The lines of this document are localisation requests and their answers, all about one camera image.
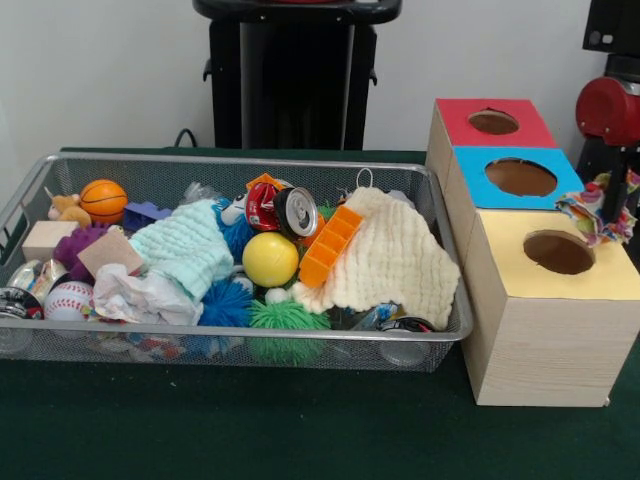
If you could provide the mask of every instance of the mint green cloth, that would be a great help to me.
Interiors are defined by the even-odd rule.
[[[131,245],[149,270],[173,279],[196,302],[211,284],[231,275],[233,257],[218,228],[213,200],[178,207],[139,230]]]

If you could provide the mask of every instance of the white baseball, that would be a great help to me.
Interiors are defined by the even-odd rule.
[[[82,322],[85,320],[82,307],[89,305],[93,288],[83,282],[67,282],[54,288],[44,302],[44,319],[60,322]],[[80,338],[84,332],[54,332],[64,338]]]

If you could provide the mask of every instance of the purple toy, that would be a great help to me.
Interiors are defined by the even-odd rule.
[[[168,208],[160,210],[151,202],[133,203],[124,207],[124,220],[122,226],[125,230],[137,232],[141,228],[167,218],[173,213]]]
[[[78,259],[78,253],[107,233],[109,225],[96,223],[93,227],[76,228],[71,236],[63,237],[53,251],[53,258],[69,270],[72,280],[93,284],[94,280]]]

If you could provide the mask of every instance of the crumpled paper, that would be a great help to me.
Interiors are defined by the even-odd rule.
[[[556,207],[571,217],[590,247],[608,242],[628,243],[633,237],[637,219],[626,207],[615,222],[605,224],[602,220],[602,206],[610,179],[610,173],[601,173],[586,185],[584,192],[570,192],[556,201]],[[630,195],[638,188],[640,175],[629,170],[627,193]]]
[[[160,273],[131,277],[120,264],[98,270],[93,302],[98,315],[130,323],[197,325],[203,311],[201,302]]]

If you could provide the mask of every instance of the white wall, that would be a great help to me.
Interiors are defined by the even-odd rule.
[[[436,97],[530,98],[576,160],[575,102],[604,54],[581,50],[590,0],[405,0],[378,27],[367,148],[425,148]]]
[[[405,0],[380,26],[369,149],[424,149],[435,97],[529,97],[575,156],[573,108],[604,56],[589,0]],[[208,21],[189,0],[0,0],[0,201],[63,145],[213,142]]]

